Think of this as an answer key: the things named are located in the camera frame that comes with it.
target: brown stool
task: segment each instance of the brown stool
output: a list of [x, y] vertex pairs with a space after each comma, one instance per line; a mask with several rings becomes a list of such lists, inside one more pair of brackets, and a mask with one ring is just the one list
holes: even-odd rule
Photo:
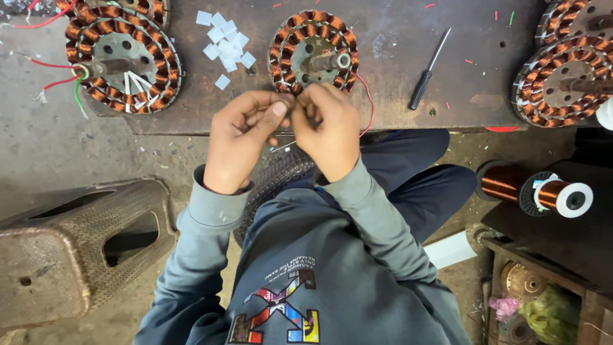
[[83, 317], [175, 244], [154, 176], [69, 192], [0, 222], [0, 329]]

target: red wire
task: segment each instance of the red wire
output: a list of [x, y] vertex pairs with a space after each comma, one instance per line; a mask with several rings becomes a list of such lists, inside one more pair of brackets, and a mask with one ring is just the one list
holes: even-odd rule
[[64, 13], [68, 12], [72, 8], [72, 6], [74, 6], [77, 3], [77, 1], [78, 0], [73, 0], [68, 7], [62, 10], [62, 12], [58, 13], [55, 17], [43, 23], [35, 24], [35, 25], [13, 25], [13, 27], [18, 28], [18, 29], [36, 29], [36, 28], [40, 28], [41, 26], [45, 26], [49, 23], [53, 23], [57, 18], [62, 17]]
[[32, 10], [34, 8], [34, 6], [36, 6], [36, 4], [38, 4], [40, 2], [40, 0], [34, 0], [30, 6], [28, 6], [28, 10]]
[[44, 62], [40, 62], [38, 60], [34, 60], [31, 57], [28, 56], [28, 60], [32, 61], [33, 63], [37, 63], [41, 66], [46, 66], [46, 67], [54, 67], [54, 68], [70, 68], [70, 69], [80, 69], [81, 67], [77, 67], [77, 66], [64, 66], [61, 64], [50, 64], [50, 63], [44, 63]]
[[43, 87], [43, 88], [42, 88], [42, 90], [43, 90], [43, 91], [45, 91], [45, 90], [47, 90], [47, 89], [49, 89], [49, 88], [54, 87], [55, 85], [64, 84], [64, 83], [69, 83], [69, 82], [71, 82], [71, 81], [73, 81], [73, 80], [75, 80], [75, 79], [78, 79], [80, 76], [81, 76], [81, 75], [79, 74], [78, 76], [74, 76], [74, 77], [72, 77], [72, 78], [70, 78], [70, 79], [66, 79], [66, 80], [62, 80], [62, 81], [59, 81], [59, 82], [51, 83], [51, 84], [47, 85], [46, 87]]
[[370, 123], [368, 124], [368, 127], [366, 127], [366, 129], [362, 132], [362, 134], [360, 134], [360, 138], [361, 138], [364, 135], [364, 133], [366, 133], [370, 129], [370, 127], [373, 125], [373, 119], [375, 118], [375, 102], [373, 101], [373, 98], [370, 96], [370, 91], [368, 91], [368, 85], [366, 84], [364, 79], [362, 79], [362, 77], [359, 74], [356, 74], [356, 75], [364, 83], [364, 87], [366, 87], [366, 94], [368, 95], [368, 99], [370, 99], [370, 103], [373, 105], [373, 113], [370, 115]]

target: screwdriver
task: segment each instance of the screwdriver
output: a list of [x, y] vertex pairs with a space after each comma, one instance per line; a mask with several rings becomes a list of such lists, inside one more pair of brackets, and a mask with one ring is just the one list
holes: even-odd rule
[[432, 66], [434, 66], [434, 62], [436, 61], [436, 58], [438, 58], [438, 54], [441, 52], [441, 48], [443, 48], [443, 44], [445, 43], [447, 36], [449, 36], [450, 31], [451, 31], [451, 28], [447, 30], [447, 33], [445, 34], [441, 42], [438, 44], [438, 48], [436, 49], [436, 53], [434, 54], [434, 57], [432, 58], [432, 61], [430, 62], [428, 69], [424, 71], [421, 79], [419, 79], [419, 83], [417, 83], [417, 87], [415, 88], [415, 91], [413, 92], [413, 97], [411, 97], [411, 102], [409, 103], [409, 109], [411, 110], [417, 109], [417, 106], [419, 105], [419, 101], [421, 101], [421, 98], [423, 97], [425, 93], [425, 87], [428, 86], [428, 80], [430, 80], [430, 78], [432, 77]]

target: wooden workbench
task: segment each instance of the wooden workbench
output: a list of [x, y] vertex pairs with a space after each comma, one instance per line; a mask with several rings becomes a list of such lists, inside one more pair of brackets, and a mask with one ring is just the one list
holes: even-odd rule
[[[374, 130], [529, 126], [511, 109], [509, 95], [517, 72], [535, 52], [534, 32], [546, 9], [542, 0], [437, 0], [427, 9], [434, 0], [321, 0], [317, 5], [315, 0], [170, 1], [166, 33], [175, 39], [186, 76], [178, 99], [166, 110], [124, 115], [135, 134], [207, 135], [211, 117], [231, 99], [248, 90], [272, 90], [266, 61], [271, 38], [288, 17], [308, 9], [335, 14], [354, 26], [359, 74], [376, 104]], [[219, 59], [204, 55], [211, 27], [196, 24], [198, 10], [221, 13], [249, 37], [245, 51], [257, 58], [255, 76], [240, 64], [228, 74]], [[413, 88], [450, 26], [426, 94], [416, 111], [408, 110]], [[223, 91], [214, 86], [222, 73], [231, 80]], [[359, 80], [350, 97], [364, 128], [371, 105]], [[119, 115], [96, 102], [92, 106], [101, 115]], [[430, 109], [436, 109], [436, 116], [429, 115]]]

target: hand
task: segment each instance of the hand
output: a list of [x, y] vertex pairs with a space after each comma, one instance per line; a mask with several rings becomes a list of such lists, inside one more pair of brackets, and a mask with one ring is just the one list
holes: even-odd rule
[[309, 85], [297, 100], [292, 113], [296, 143], [330, 183], [347, 176], [360, 157], [356, 108], [330, 83]]
[[294, 96], [269, 91], [249, 91], [228, 103], [213, 116], [204, 187], [231, 195], [249, 186], [262, 146], [285, 118]]

